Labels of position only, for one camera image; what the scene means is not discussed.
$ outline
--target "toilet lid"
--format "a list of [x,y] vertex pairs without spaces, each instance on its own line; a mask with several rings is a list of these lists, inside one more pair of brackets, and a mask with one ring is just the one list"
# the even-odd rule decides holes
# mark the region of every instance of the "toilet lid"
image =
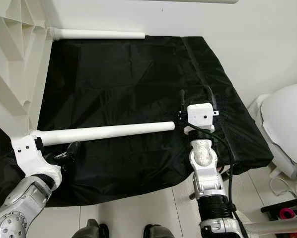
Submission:
[[297,163],[297,84],[268,97],[262,103],[261,113],[271,140]]

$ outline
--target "pink object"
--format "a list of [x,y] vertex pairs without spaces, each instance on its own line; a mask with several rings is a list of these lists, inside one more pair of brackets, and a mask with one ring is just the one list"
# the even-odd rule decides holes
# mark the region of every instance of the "pink object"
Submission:
[[280,218],[282,220],[284,220],[284,219],[290,219],[290,218],[293,218],[295,216],[296,216],[295,212],[292,209],[290,209],[290,208],[282,208],[280,210]]

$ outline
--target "black fabric cover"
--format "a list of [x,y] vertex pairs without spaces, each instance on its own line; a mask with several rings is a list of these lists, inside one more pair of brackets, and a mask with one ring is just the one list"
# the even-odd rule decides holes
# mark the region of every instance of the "black fabric cover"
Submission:
[[[177,121],[180,90],[186,91],[187,102],[207,100],[205,85],[220,112],[215,133],[236,158],[234,173],[266,166],[272,154],[202,37],[54,42],[38,129]],[[66,146],[45,147],[45,153],[60,153]],[[229,164],[225,148],[217,143],[215,149],[219,166]],[[63,183],[48,205],[95,204],[176,185],[192,172],[190,150],[180,126],[83,142],[75,166],[63,172]],[[22,176],[12,157],[4,158],[0,152],[0,191]],[[4,177],[6,170],[12,175]]]

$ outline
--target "white wall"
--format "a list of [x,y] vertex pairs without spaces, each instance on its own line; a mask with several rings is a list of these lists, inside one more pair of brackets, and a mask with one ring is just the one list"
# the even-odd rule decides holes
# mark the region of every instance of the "white wall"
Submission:
[[203,36],[248,106],[297,82],[297,0],[44,0],[53,26]]

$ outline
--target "white pipe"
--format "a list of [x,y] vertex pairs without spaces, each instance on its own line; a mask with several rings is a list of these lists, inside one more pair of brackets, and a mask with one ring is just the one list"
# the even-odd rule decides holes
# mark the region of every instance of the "white pipe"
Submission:
[[267,234],[294,233],[297,232],[297,218],[244,224],[244,228],[247,232],[260,236]]
[[34,130],[30,134],[40,137],[43,145],[67,144],[75,141],[98,140],[127,135],[138,135],[167,130],[174,130],[172,121],[158,123],[144,123],[132,125],[114,125],[103,127],[90,127],[68,130]]
[[144,32],[124,31],[96,31],[49,28],[50,35],[54,40],[60,39],[144,39]]

